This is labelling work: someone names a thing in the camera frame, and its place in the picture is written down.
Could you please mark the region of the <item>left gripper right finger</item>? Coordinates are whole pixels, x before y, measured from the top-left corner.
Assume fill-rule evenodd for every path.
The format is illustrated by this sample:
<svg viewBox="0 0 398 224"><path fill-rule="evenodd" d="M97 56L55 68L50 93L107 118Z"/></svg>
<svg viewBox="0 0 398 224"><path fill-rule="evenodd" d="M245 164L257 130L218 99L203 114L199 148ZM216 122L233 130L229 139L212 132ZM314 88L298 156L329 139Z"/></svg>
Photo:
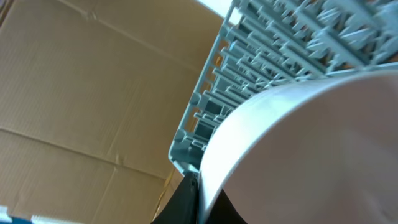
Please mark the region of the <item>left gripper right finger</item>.
<svg viewBox="0 0 398 224"><path fill-rule="evenodd" d="M224 190L218 195L205 224L247 224Z"/></svg>

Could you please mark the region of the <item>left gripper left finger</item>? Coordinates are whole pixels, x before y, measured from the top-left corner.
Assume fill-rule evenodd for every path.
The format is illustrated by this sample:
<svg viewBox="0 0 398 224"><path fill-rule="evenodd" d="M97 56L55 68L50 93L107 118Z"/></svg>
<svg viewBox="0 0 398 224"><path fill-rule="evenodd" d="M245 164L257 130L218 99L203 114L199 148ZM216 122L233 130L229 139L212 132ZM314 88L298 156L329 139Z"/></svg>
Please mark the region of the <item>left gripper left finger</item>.
<svg viewBox="0 0 398 224"><path fill-rule="evenodd" d="M187 172L160 214L151 224L196 224L198 179Z"/></svg>

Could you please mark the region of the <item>pink white bowl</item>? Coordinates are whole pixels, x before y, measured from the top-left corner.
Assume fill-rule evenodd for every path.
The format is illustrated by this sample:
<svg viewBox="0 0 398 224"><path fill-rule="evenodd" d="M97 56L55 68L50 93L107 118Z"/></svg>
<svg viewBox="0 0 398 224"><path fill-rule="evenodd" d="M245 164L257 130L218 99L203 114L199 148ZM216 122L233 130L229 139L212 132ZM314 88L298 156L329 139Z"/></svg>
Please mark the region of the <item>pink white bowl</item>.
<svg viewBox="0 0 398 224"><path fill-rule="evenodd" d="M396 223L397 72L289 84L248 99L206 147L200 223L222 193L247 223Z"/></svg>

